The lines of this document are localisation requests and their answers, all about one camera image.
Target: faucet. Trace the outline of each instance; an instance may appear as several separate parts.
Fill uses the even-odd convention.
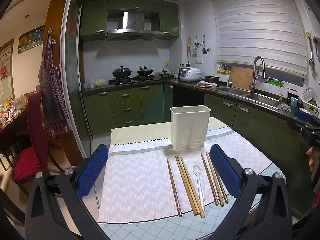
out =
[[[257,68],[257,67],[256,67],[256,64],[257,64],[258,59],[261,59],[261,61],[262,61],[262,78],[263,78],[263,79],[266,79],[266,78],[267,78],[263,57],[257,56],[257,57],[254,59],[254,62],[253,62],[253,77],[252,77],[251,86],[249,87],[249,89],[250,89],[250,94],[253,94],[253,93],[254,93],[254,88],[255,88],[255,86],[256,86],[256,84],[255,84],[255,77],[256,77],[256,75],[255,75],[255,74],[256,74],[256,68]]]
[[[229,68],[228,68],[228,66],[227,65],[220,65],[220,67],[219,67],[219,69],[221,70],[221,67],[222,66],[225,66],[225,67],[227,67],[227,69],[228,69],[228,75],[227,75],[227,88],[229,87]]]

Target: wooden cutting board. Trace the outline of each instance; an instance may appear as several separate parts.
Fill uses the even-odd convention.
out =
[[[232,67],[229,81],[232,81],[232,87],[249,91],[252,82],[253,69],[245,67]]]

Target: sink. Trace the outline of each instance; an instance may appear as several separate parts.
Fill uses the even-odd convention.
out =
[[[280,105],[280,101],[279,100],[276,100],[276,99],[273,99],[273,98],[270,98],[270,97],[266,97],[266,96],[263,96],[263,95],[259,95],[259,94],[256,94],[256,93],[253,93],[251,95],[247,95],[246,97],[249,98],[249,99],[252,99],[254,101],[266,104],[268,106],[273,106],[273,107],[276,107],[276,108]]]
[[[238,88],[232,88],[232,87],[218,87],[216,88],[216,90],[224,91],[234,95],[245,95],[249,93],[249,91],[241,90]]]

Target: stainless steel range hood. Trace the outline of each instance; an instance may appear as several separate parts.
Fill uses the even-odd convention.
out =
[[[152,41],[164,35],[163,32],[144,30],[143,13],[124,12],[123,29],[108,30],[107,41]]]

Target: window blind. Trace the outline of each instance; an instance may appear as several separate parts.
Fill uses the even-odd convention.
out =
[[[253,65],[262,56],[268,68],[307,77],[306,40],[293,0],[213,0],[213,6],[218,63]]]

